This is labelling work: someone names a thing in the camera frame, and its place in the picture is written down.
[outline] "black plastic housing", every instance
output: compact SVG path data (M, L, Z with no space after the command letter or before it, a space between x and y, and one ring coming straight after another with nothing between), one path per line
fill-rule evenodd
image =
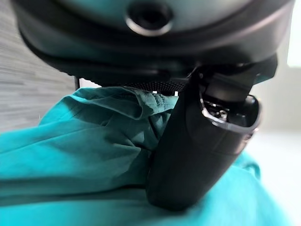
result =
M185 79L196 63L262 61L276 52L288 27L294 0L255 0L215 24L153 38L91 22L53 0L11 2L27 43L36 53L49 56L44 61L70 75L78 74L76 62L92 64L98 69L89 79L112 84L124 80L135 83ZM116 73L128 69L140 75ZM80 68L82 77L87 70L89 67Z

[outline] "teal shirt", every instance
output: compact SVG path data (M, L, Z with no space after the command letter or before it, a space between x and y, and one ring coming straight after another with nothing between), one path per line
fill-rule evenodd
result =
M288 226L243 153L194 207L148 204L150 153L177 97L85 88L0 135L1 226Z

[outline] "white wall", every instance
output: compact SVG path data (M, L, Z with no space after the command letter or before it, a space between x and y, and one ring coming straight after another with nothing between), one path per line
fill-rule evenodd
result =
M293 24L297 24L296 19L300 24L301 12L295 14L298 16L294 16ZM292 27L292 35L301 37L298 26ZM261 130L247 151L261 166L263 184L290 219L301 225L301 68L287 65L289 40L288 32L278 51L279 67L275 78L252 90L263 103L264 118ZM294 50L290 52L290 65L297 66L298 60L301 61L301 49L295 51L298 46L292 43L290 48Z

